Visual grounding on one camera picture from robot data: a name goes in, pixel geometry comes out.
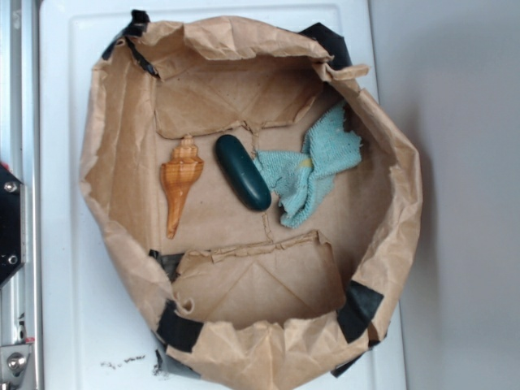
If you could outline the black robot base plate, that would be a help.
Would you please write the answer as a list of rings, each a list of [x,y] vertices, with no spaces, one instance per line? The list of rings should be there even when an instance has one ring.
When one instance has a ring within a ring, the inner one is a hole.
[[[24,185],[1,163],[1,288],[23,266]]]

